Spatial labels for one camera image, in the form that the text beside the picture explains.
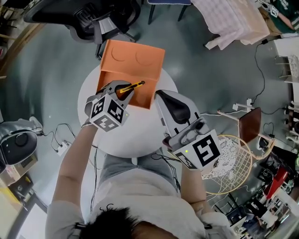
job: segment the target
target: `concrete floor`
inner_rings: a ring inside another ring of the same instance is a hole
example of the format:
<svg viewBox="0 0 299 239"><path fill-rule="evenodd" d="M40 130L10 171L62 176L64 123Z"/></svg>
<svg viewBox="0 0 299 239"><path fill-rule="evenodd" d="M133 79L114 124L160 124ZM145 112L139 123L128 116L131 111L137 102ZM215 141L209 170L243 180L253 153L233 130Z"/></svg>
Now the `concrete floor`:
<svg viewBox="0 0 299 239"><path fill-rule="evenodd" d="M143 5L139 19L130 30L130 34L140 35L138 43L166 50L163 68L174 80L178 91L194 100L200 112L211 113L218 109L230 112L233 103L245 104L247 98L257 95L263 87L254 60L257 44L245 46L235 41L222 51L218 48L208 50L203 44L212 34L200 12L191 6L182 21L177 22L180 10L181 6L157 6L153 22L148 25L150 6ZM59 123L68 123L78 134L78 93L87 75L99 64L94 57L95 49L94 44L74 41L65 26L46 25L19 54L8 71L5 87L0 89L0 107L5 120L28 119L33 114L43 123L45 133L55 130ZM275 56L273 42L258 47L257 59L266 78L266 87L255 106L265 112L284 106L289 99L288 84L278 78L282 68L274 64ZM280 139L284 139L283 118L283 111L263 115L263 123L273 122L274 134ZM217 133L237 135L233 120L215 116L206 119ZM66 126L60 126L58 136L73 141ZM40 138L36 152L39 162L30 171L34 189L46 205L51 202L62 161L50 147L50 141L51 136ZM103 153L98 155L98 167L102 161ZM254 177L256 174L254 170L246 182L249 190L261 183ZM85 216L89 212L93 182L94 172L89 165L81 200ZM233 192L233 195L238 197L238 202L250 197L246 188ZM220 207L226 202L226 199L220 202Z"/></svg>

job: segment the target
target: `red object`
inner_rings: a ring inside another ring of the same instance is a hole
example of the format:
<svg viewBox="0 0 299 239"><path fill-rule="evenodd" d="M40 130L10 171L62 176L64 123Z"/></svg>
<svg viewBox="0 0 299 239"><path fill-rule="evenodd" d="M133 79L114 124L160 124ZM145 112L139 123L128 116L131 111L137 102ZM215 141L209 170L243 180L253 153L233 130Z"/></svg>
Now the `red object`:
<svg viewBox="0 0 299 239"><path fill-rule="evenodd" d="M287 171L283 167L279 167L276 176L273 178L272 184L269 184L264 190L267 199L270 199L276 190L280 188L287 176Z"/></svg>

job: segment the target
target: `black wire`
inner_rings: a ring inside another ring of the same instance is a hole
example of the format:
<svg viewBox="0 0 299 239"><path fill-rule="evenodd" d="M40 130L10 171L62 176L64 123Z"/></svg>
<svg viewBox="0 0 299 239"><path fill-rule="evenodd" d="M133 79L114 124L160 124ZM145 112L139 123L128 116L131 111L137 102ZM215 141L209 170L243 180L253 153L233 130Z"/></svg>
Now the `black wire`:
<svg viewBox="0 0 299 239"><path fill-rule="evenodd" d="M260 45L262 45L262 43L260 43L260 44L258 44L258 45L256 46L256 52L255 52L255 54L254 54L254 59L255 59L255 61L256 61L256 66L257 66L257 68L259 69L259 71L261 72L261 74L262 74L262 76L263 76L263 89L262 89L262 91L261 91L260 93L258 93L258 94L255 96L255 98L254 98L254 100L253 100L253 102L252 102L252 105L254 105L254 103L255 103L257 97L260 96L260 95L263 93L263 91L265 90L265 85L266 85L265 76L263 75L263 72L262 72L261 68L258 66L257 59L256 59L257 48L258 48L258 46L260 46Z"/></svg>
<svg viewBox="0 0 299 239"><path fill-rule="evenodd" d="M40 133L41 133L44 137L47 137L50 133L53 134L53 135L52 135L52 140L51 140L50 145L51 145L52 149L54 149L54 147L53 147L53 145L52 145L52 142L53 142L53 140L54 140L54 132L53 132L53 131L50 131L49 133L45 134L43 131L41 131Z"/></svg>
<svg viewBox="0 0 299 239"><path fill-rule="evenodd" d="M265 125L269 125L270 126L271 124L272 124L272 133L271 134L274 133L274 124L273 124L273 122L270 122L270 123L264 123L264 125L263 125L263 132L265 134L267 134L266 131L265 131Z"/></svg>
<svg viewBox="0 0 299 239"><path fill-rule="evenodd" d="M267 134L267 135L270 135L270 134L268 134L268 133L266 133L266 131L265 131L265 125L272 125L272 135L274 136L274 124L273 124L273 122L270 122L270 123L264 123L264 125L263 125L263 132L264 132L264 134ZM279 140L279 141L281 141L281 142L283 142L285 145L287 145L287 146L289 146L289 147L292 147L291 145L289 145L289 144L287 144L286 142L284 142L283 140L281 140L281 139L279 139L279 138L277 138L277 137L274 137L275 139L277 139L277 140Z"/></svg>
<svg viewBox="0 0 299 239"><path fill-rule="evenodd" d="M41 129L41 131L40 131L40 132L42 132L42 131L43 131L43 128L42 128L42 127L36 127L36 128L34 128L34 129L30 129L30 131L34 132L34 130L35 130L35 129Z"/></svg>
<svg viewBox="0 0 299 239"><path fill-rule="evenodd" d="M88 161L89 161L89 163L93 166L93 167L95 167L95 165L91 162L91 160L88 158Z"/></svg>
<svg viewBox="0 0 299 239"><path fill-rule="evenodd" d="M95 181L94 181L93 196L92 196L92 200L91 200L91 203L90 203L90 213L92 213L92 211L93 211L94 197L95 197L95 193L96 193L96 190L97 190L97 178L98 178L98 171L97 171L97 152L98 152L98 149L95 150L95 154L94 154L94 158L93 158Z"/></svg>
<svg viewBox="0 0 299 239"><path fill-rule="evenodd" d="M173 176L173 179L175 181L175 184L176 184L176 191L178 190L181 190L181 185L179 184L179 181L178 181L178 175L177 175L177 169L172 166L167 160L172 160L172 161L178 161L178 160L175 160L173 158L170 158L170 157L167 157L165 155L160 155L160 154L157 154L157 153L153 153L150 155L151 158L153 160L159 160L159 159L163 159L167 164L168 166L171 168L171 173L172 173L172 176Z"/></svg>
<svg viewBox="0 0 299 239"><path fill-rule="evenodd" d="M276 109L274 112L272 112L272 113L266 113L266 112L264 112L264 111L262 111L262 113L263 114L267 114L267 115L271 115L271 114L275 114L277 111L279 111L279 110L284 110L285 108L283 108L283 107L281 107L281 108L278 108L278 109Z"/></svg>
<svg viewBox="0 0 299 239"><path fill-rule="evenodd" d="M58 141L57 141L57 139L56 139L56 132L57 132L58 127L61 126L61 125L66 125L66 126L69 128L69 130L70 130L71 134L73 135L73 137L76 139L76 135L74 134L73 130L71 129L71 126L70 126L69 124L67 124L67 123L61 123L61 124L58 124L58 125L57 125L56 130L55 130L55 133L54 133L54 138L55 138L57 144L59 144L59 143L58 143Z"/></svg>

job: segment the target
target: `white t-shirt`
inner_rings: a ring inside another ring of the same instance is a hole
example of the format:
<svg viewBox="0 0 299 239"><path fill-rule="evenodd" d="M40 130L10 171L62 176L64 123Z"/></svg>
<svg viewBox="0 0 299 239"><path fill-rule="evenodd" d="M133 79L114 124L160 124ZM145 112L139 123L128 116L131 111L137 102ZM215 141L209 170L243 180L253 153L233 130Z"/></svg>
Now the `white t-shirt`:
<svg viewBox="0 0 299 239"><path fill-rule="evenodd" d="M267 228L272 227L277 219L278 216L273 215L269 210L267 210L261 217L261 220L267 223Z"/></svg>
<svg viewBox="0 0 299 239"><path fill-rule="evenodd" d="M205 238L208 230L203 223L214 228L213 236L219 236L211 238L235 237L224 214L195 213L167 180L142 169L131 169L104 181L98 188L96 201L89 222L101 213L100 208L129 208L130 215L138 218L138 222L152 223L179 239L193 239L198 234ZM48 208L46 239L78 238L76 223L84 223L79 207L66 201L52 202Z"/></svg>

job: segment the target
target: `brown chair seat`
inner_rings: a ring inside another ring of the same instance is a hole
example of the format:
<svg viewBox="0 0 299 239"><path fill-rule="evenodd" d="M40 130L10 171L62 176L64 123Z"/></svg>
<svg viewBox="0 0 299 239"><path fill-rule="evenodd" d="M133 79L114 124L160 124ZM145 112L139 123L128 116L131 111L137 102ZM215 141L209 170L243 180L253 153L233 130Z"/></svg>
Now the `brown chair seat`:
<svg viewBox="0 0 299 239"><path fill-rule="evenodd" d="M262 110L259 107L239 118L240 138L246 143L255 139L260 133L261 119Z"/></svg>

